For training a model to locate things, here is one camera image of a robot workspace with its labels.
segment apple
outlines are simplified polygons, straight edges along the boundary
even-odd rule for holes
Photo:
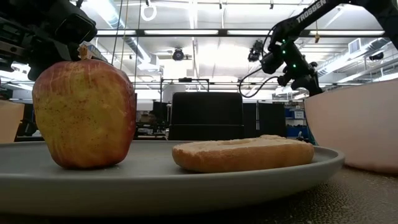
[[[115,165],[136,130],[136,99],[127,75],[100,60],[59,62],[33,87],[36,123],[52,159],[67,169]]]

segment bread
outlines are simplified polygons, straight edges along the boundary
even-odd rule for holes
[[[173,147],[177,165],[197,172],[235,172],[311,163],[314,147],[280,136],[230,141],[203,141]]]

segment pink bowl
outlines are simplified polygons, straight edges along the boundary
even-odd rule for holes
[[[305,100],[308,125],[346,165],[398,174],[398,80],[343,88]]]

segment textured table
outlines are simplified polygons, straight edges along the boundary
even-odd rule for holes
[[[0,215],[0,223],[398,223],[398,177],[344,168],[324,184],[291,197],[234,210],[178,217],[47,218]]]

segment bread crust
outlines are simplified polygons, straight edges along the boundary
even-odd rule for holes
[[[231,149],[209,150],[212,144],[215,146],[217,144],[213,141],[207,142],[207,150],[192,151],[189,148],[192,147],[193,142],[174,146],[172,155],[175,163],[180,167],[206,173],[273,169],[311,163],[314,155],[314,147],[311,144],[289,139],[287,141],[289,143],[249,147],[227,143],[231,145]]]

